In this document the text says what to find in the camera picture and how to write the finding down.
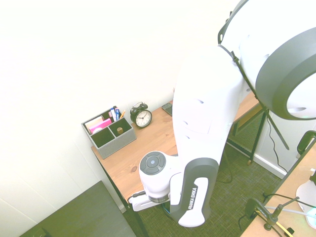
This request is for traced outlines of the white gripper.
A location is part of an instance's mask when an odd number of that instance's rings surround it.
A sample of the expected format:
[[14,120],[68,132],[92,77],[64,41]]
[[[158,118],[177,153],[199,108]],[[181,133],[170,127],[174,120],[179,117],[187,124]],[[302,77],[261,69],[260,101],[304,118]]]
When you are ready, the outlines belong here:
[[132,197],[131,198],[131,205],[132,205],[132,209],[135,212],[147,209],[147,208],[151,208],[153,206],[162,204],[161,203],[156,203],[153,202],[151,200],[149,200],[149,198],[147,196],[137,196],[137,197]]

